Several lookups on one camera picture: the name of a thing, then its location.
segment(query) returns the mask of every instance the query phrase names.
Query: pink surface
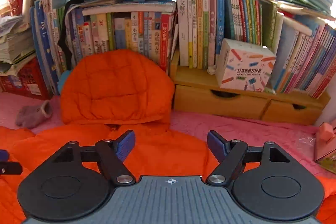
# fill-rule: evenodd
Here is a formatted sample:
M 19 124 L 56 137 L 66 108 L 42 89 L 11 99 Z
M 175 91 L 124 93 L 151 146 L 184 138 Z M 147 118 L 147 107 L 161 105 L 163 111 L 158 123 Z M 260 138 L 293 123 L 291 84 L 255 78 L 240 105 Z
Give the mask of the pink surface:
M 42 101 L 10 93 L 0 93 L 0 126 L 16 129 L 15 118 L 21 107 L 38 105 Z M 60 98 L 51 99 L 53 115 L 50 120 L 34 128 L 34 133 L 63 125 L 60 117 Z M 313 162 L 313 147 L 304 143 L 314 136 L 317 127 L 287 123 L 270 123 L 258 120 L 234 119 L 208 114 L 173 111 L 171 129 L 206 140 L 209 130 L 215 130 L 227 140 L 240 139 L 250 146 L 262 146 L 274 141 L 314 175 L 336 178 L 336 175 L 322 169 Z

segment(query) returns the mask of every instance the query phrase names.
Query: pocket label printer box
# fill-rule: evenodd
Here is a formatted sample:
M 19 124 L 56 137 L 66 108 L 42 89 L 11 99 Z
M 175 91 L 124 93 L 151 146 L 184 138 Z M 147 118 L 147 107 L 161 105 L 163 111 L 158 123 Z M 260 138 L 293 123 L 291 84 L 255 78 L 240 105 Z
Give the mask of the pocket label printer box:
M 224 39 L 216 69 L 222 89 L 262 92 L 272 73 L 276 56 L 263 46 Z

